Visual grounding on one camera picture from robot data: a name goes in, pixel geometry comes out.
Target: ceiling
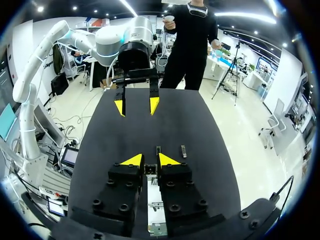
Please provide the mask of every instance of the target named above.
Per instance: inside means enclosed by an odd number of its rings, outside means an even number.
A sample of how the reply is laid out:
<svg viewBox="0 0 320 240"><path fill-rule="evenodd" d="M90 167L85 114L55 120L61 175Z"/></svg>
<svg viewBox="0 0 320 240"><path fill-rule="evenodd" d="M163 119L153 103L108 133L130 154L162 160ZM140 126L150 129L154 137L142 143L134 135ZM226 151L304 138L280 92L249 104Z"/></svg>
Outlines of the ceiling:
<svg viewBox="0 0 320 240"><path fill-rule="evenodd" d="M186 1L187 0L163 0L163 2L166 3L185 3ZM127 0L127 2L138 15L157 15L161 17L164 11L168 9L168 4L162 3L162 0ZM245 12L275 18L277 24L270 24L246 17L219 16L217 17L217 23L222 30L238 32L227 32L227 34L254 43L278 57L281 55L280 50L259 39L272 43L279 48L282 48L283 43L287 43L287 49L295 54L292 39L298 31L295 29L292 20L287 16L285 11L280 17L274 17L273 12L265 2L267 2L267 0L204 0L209 10L215 13ZM44 7L43 12L37 11L39 6ZM114 17L118 19L132 17L132 13L128 11L119 0L33 0L25 6L24 20L33 19L34 21L40 21L50 18L72 16L107 18L106 13L109 14L108 18L110 19L114 19ZM252 42L251 37L239 33L254 36L258 39L254 39L254 42ZM272 54L250 44L249 46L257 52L260 50L260 52L268 58L273 58L279 62L279 59Z"/></svg>

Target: vr headset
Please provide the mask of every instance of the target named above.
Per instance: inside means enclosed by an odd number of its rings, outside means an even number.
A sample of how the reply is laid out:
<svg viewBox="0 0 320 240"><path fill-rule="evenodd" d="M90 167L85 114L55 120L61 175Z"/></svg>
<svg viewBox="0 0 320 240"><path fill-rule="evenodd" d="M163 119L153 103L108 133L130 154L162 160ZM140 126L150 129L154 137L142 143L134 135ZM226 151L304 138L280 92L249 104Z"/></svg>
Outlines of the vr headset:
<svg viewBox="0 0 320 240"><path fill-rule="evenodd" d="M201 18L205 18L208 15L208 8L206 6L205 6L206 10L202 10L202 9L193 7L190 5L190 3L187 4L187 7L188 7L189 13L191 15L198 16Z"/></svg>

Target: black table surface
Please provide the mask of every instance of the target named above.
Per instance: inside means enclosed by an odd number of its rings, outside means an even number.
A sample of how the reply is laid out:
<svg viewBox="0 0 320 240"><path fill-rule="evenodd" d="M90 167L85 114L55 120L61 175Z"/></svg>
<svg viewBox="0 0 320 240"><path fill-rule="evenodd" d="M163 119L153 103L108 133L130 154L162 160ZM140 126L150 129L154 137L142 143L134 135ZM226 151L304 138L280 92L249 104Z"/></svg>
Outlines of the black table surface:
<svg viewBox="0 0 320 240"><path fill-rule="evenodd" d="M156 146L178 161L187 162L192 179L208 201L209 214L226 218L241 210L235 172L219 128L198 91L160 89L160 103L150 115L149 89L126 90L126 117L114 103L115 90L106 91L85 132L69 192L72 207L92 212L92 201L108 180L115 162L143 153L145 163L156 164ZM185 145L187 158L181 154ZM132 237L149 239L147 179L139 197Z"/></svg>

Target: white robotic arm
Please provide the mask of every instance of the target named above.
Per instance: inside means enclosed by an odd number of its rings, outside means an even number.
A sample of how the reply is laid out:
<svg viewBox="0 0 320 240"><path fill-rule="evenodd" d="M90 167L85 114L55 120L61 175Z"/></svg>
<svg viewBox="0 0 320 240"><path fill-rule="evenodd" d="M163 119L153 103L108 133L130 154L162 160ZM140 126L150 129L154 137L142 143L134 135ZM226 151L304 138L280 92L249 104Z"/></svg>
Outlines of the white robotic arm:
<svg viewBox="0 0 320 240"><path fill-rule="evenodd" d="M43 185L45 171L48 171L46 169L48 156L40 152L36 140L34 104L37 89L31 81L56 41L76 47L105 67L109 67L119 54L124 53L121 56L124 66L133 62L139 64L141 53L147 54L148 57L151 55L153 33L151 22L147 18L135 17L126 27L106 26L99 29L96 34L70 29L68 23L62 20L44 37L30 57L24 72L18 76L13 88L13 99L21 103L19 124L22 157L12 152L2 139L0 141L1 149L21 167L24 179L37 187Z"/></svg>

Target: camera tripod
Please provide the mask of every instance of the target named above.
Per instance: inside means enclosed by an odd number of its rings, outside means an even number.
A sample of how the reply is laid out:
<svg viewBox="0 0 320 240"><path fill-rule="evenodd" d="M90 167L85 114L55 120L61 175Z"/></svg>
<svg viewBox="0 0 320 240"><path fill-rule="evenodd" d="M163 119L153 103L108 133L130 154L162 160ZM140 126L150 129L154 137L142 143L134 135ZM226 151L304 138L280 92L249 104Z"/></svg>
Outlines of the camera tripod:
<svg viewBox="0 0 320 240"><path fill-rule="evenodd" d="M219 89L221 88L221 86L223 86L223 87L225 86L224 82L225 82L225 79L228 76L228 74L231 74L231 75L234 74L233 70L234 70L234 66L235 66L235 68L236 68L236 81L235 81L236 82L236 89L235 89L235 91L230 91L230 93L235 96L234 105L237 104L237 98L238 98L238 62L237 62L237 55L238 55L238 51L240 49L240 41L235 46L235 48L236 48L235 57L234 57L231 65L230 65L229 69L226 71L224 77L222 78L222 80L219 81L218 85L216 86L215 93L213 94L213 97L211 98L211 100L214 99L214 97L216 96L216 94L219 91Z"/></svg>

